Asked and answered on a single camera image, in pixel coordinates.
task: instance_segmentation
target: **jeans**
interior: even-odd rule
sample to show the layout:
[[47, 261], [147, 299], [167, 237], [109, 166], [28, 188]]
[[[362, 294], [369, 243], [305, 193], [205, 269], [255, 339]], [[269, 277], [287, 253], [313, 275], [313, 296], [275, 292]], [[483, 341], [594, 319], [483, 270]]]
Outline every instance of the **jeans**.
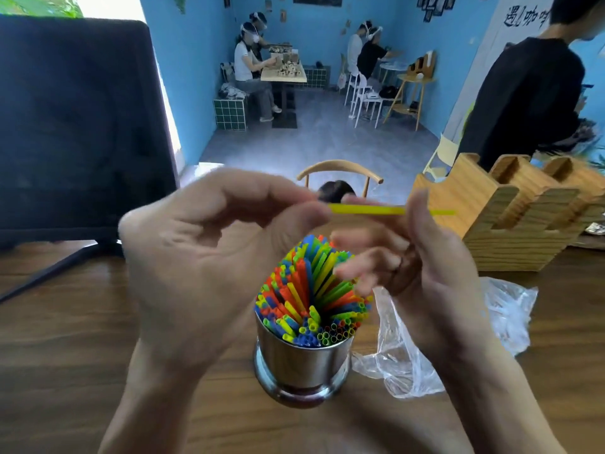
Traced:
[[273, 90], [271, 89], [271, 83], [268, 81], [261, 81], [260, 79], [251, 79], [248, 81], [236, 81], [236, 87], [239, 90], [256, 96], [258, 104], [261, 107], [261, 115], [263, 118], [271, 118], [273, 115]]

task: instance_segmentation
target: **monitor stand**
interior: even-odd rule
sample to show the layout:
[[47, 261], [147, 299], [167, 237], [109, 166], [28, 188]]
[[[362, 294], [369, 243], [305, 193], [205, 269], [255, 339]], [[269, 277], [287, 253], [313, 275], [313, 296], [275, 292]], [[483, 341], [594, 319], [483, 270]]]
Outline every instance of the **monitor stand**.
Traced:
[[89, 259], [102, 257], [102, 256], [116, 256], [124, 258], [122, 251], [122, 244], [117, 240], [97, 240], [96, 244], [88, 245], [81, 248], [75, 253], [72, 253], [68, 257], [56, 262], [52, 266], [42, 269], [41, 271], [33, 274], [28, 280], [21, 285], [14, 287], [6, 293], [0, 295], [0, 304], [4, 303], [30, 288], [34, 288], [48, 279], [56, 277], [68, 269], [86, 262]]

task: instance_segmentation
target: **colorful straw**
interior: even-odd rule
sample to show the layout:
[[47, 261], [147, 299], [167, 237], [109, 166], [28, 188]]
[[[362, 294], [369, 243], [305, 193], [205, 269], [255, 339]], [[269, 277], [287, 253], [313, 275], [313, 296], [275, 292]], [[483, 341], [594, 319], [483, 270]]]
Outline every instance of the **colorful straw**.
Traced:
[[269, 275], [254, 310], [271, 333], [299, 347], [327, 347], [353, 337], [373, 297], [359, 297], [354, 282], [334, 268], [352, 258], [323, 236], [306, 236]]

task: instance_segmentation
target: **round table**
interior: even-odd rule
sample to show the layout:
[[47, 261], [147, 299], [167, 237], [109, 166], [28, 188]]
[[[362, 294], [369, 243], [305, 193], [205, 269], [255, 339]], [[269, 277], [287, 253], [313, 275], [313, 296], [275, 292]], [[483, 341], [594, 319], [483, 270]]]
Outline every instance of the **round table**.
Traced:
[[382, 73], [382, 70], [384, 70], [384, 77], [382, 78], [382, 81], [381, 81], [382, 84], [384, 84], [387, 81], [387, 76], [389, 75], [390, 71], [394, 71], [396, 73], [401, 73], [403, 71], [406, 71], [408, 69], [408, 66], [401, 61], [395, 61], [395, 62], [384, 61], [380, 64], [380, 68], [381, 69], [378, 72], [378, 80], [380, 80], [380, 75]]

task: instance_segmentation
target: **wooden table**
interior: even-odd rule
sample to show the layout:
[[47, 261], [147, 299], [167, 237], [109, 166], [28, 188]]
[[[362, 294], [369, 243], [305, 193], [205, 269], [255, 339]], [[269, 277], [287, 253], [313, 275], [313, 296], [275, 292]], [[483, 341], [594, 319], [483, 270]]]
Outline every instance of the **wooden table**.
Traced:
[[[417, 79], [416, 76], [410, 76], [405, 73], [397, 75], [397, 78], [401, 80], [401, 86], [399, 87], [397, 96], [395, 97], [395, 100], [393, 100], [393, 103], [389, 108], [389, 112], [387, 113], [387, 116], [386, 118], [384, 118], [384, 121], [382, 121], [382, 123], [384, 124], [385, 122], [387, 122], [387, 119], [389, 119], [391, 112], [395, 111], [401, 114], [409, 114], [416, 118], [416, 130], [418, 130], [418, 126], [420, 125], [420, 114], [422, 113], [422, 101], [424, 100], [424, 88], [428, 83], [433, 83], [435, 81], [435, 78]], [[410, 106], [404, 102], [405, 83], [412, 83], [414, 85], [414, 88], [412, 89], [412, 102], [416, 98], [416, 90], [418, 89], [418, 86], [420, 86], [420, 100], [418, 101], [418, 109], [410, 108]]]
[[[0, 255], [0, 290], [82, 243], [25, 244]], [[540, 274], [494, 274], [537, 285], [532, 345], [519, 362], [570, 453], [605, 445], [605, 255], [567, 249]], [[377, 326], [354, 349], [376, 350]], [[0, 452], [95, 453], [120, 399], [137, 321], [125, 265], [102, 258], [0, 306]], [[399, 401], [351, 373], [333, 400], [283, 407], [255, 380], [250, 323], [204, 377], [186, 453], [469, 453], [444, 393]]]
[[297, 128], [297, 117], [294, 111], [288, 110], [288, 98], [287, 98], [287, 85], [291, 84], [304, 84], [307, 82], [307, 74], [303, 66], [298, 64], [300, 76], [280, 76], [278, 68], [263, 68], [261, 73], [261, 81], [269, 81], [274, 83], [281, 83], [281, 109], [282, 113], [276, 116], [274, 120], [274, 128], [279, 129], [296, 129]]

